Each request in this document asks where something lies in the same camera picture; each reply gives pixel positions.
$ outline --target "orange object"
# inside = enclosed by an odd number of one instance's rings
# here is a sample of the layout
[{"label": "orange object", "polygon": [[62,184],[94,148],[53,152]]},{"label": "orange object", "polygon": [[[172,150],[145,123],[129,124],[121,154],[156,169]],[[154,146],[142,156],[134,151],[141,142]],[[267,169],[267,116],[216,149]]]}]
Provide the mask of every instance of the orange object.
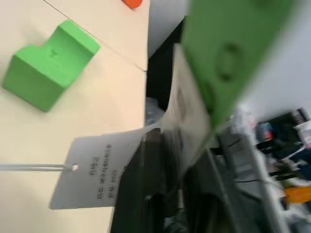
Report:
[{"label": "orange object", "polygon": [[311,200],[311,187],[294,187],[285,189],[288,203],[303,203]]},{"label": "orange object", "polygon": [[123,2],[132,9],[135,9],[141,5],[142,0],[123,0]]}]

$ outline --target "green object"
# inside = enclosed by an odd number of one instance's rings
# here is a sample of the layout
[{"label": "green object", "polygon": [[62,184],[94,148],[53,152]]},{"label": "green object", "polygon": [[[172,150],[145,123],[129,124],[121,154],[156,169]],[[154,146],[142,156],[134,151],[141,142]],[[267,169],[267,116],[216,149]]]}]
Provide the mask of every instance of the green object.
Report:
[{"label": "green object", "polygon": [[26,46],[13,55],[2,86],[47,112],[99,48],[93,38],[66,20],[43,46]]},{"label": "green object", "polygon": [[191,1],[182,46],[213,130],[224,122],[249,84],[295,2]]}]

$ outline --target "white tag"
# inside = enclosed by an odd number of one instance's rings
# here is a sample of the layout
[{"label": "white tag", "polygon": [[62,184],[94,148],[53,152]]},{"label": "white tag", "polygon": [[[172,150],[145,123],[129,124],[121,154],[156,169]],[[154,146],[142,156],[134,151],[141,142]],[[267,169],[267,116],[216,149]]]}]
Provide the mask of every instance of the white tag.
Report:
[{"label": "white tag", "polygon": [[182,176],[193,165],[209,133],[209,115],[180,45],[174,47],[170,102],[161,129]]},{"label": "white tag", "polygon": [[121,174],[143,135],[155,127],[75,139],[65,165],[78,169],[61,173],[50,208],[114,206]]},{"label": "white tag", "polygon": [[176,158],[179,177],[195,162],[209,133],[209,116],[179,45],[174,51],[173,82],[167,112],[159,123],[123,133],[77,138],[55,188],[51,209],[114,206],[121,174],[143,135],[161,127]]}]

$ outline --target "green block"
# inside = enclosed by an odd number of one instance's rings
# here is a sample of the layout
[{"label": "green block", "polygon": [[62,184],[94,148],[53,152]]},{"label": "green block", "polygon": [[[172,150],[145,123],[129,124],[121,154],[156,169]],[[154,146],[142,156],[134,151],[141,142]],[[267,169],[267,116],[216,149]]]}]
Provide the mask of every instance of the green block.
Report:
[{"label": "green block", "polygon": [[13,55],[2,86],[47,112],[99,48],[93,38],[66,20],[43,46],[26,46]]},{"label": "green block", "polygon": [[212,129],[225,121],[296,2],[191,1],[182,46]]}]

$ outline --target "light beige tabletop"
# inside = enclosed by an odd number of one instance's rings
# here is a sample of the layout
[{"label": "light beige tabletop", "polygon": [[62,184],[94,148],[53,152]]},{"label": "light beige tabletop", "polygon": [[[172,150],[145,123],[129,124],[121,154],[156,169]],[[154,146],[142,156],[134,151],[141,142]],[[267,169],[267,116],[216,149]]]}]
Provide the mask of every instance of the light beige tabletop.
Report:
[{"label": "light beige tabletop", "polygon": [[[142,9],[148,14],[147,7]],[[1,82],[16,50],[29,43],[41,45],[67,18],[42,0],[0,1],[0,11]],[[103,30],[115,33],[111,27]],[[139,34],[137,39],[141,40],[142,48],[132,52],[146,52],[147,31],[137,30],[133,33]],[[143,125],[145,72],[134,65],[134,60],[117,52],[118,46],[113,41],[109,43],[102,43],[83,74],[48,113],[0,88],[0,163],[63,163],[76,137],[121,132]],[[58,172],[0,172],[1,231],[107,232],[112,208],[59,211],[48,208],[58,175]]]},{"label": "light beige tabletop", "polygon": [[147,70],[150,0],[132,10],[122,0],[45,0],[96,38]]}]

